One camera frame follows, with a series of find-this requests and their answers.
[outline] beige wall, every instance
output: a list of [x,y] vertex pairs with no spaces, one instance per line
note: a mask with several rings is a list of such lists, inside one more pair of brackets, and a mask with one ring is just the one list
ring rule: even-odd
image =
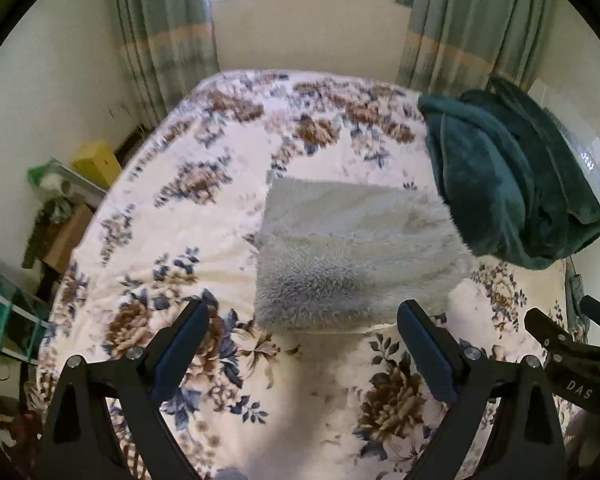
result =
[[105,0],[38,0],[0,48],[0,259],[13,269],[40,207],[26,169],[90,139],[117,146],[138,123],[111,26]]
[[393,0],[212,0],[221,70],[286,68],[394,81],[411,9]]
[[[567,0],[558,0],[530,94],[594,152],[590,144],[600,138],[600,40]],[[590,183],[600,201],[600,189],[591,179]],[[573,260],[585,292],[600,300],[600,238]],[[600,345],[599,327],[592,326],[589,339]]]

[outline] white wall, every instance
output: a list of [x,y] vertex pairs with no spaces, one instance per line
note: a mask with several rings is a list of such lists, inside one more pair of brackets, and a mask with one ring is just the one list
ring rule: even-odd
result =
[[286,68],[394,81],[411,9],[393,0],[212,0],[221,70]]
[[[557,2],[538,81],[530,94],[576,133],[583,145],[600,138],[600,40],[567,0]],[[600,189],[590,182],[600,200]],[[600,300],[600,238],[573,261],[583,275],[585,292]],[[589,340],[600,345],[599,327],[592,325]]]
[[38,0],[0,48],[0,259],[14,269],[40,207],[26,169],[91,139],[115,148],[138,123],[108,12]]

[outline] yellow box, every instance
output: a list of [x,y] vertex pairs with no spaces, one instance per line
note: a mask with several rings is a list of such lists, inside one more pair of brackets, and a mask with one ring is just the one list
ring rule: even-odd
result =
[[109,189],[122,171],[104,140],[90,142],[79,148],[74,154],[72,166],[83,177],[104,189]]

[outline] flower pattern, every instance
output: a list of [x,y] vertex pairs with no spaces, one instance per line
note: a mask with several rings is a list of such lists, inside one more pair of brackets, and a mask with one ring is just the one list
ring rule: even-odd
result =
[[[113,359],[147,345],[196,299],[209,310],[208,332],[160,412],[201,478],[404,478],[446,413],[410,349],[394,328],[261,329],[249,241],[274,178],[435,193],[417,99],[377,81],[282,71],[219,73],[193,89],[75,250],[38,351],[43,401],[70,355]],[[535,306],[564,324],[560,265],[529,272],[483,257],[435,323],[492,359],[542,357],[520,323]],[[497,406],[488,404],[459,478],[475,469]],[[556,407],[566,427],[577,408]],[[109,412],[129,471],[148,480],[120,405]]]

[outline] floral blanket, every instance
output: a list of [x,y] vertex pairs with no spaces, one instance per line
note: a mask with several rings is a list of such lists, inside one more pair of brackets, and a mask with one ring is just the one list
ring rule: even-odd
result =
[[[198,297],[209,331],[160,409],[202,478],[402,480],[446,407],[395,328],[263,332],[253,321],[251,241],[281,176],[435,193],[417,97],[321,73],[231,72],[200,83],[129,163],[74,252],[39,354],[46,400],[69,356],[94,362],[144,346]],[[436,323],[491,359],[543,357],[522,326],[534,306],[566,322],[563,263],[531,271],[487,257]],[[565,427],[574,408],[557,407]],[[488,405],[462,476],[495,410]],[[130,470],[149,478],[116,402],[110,414]]]

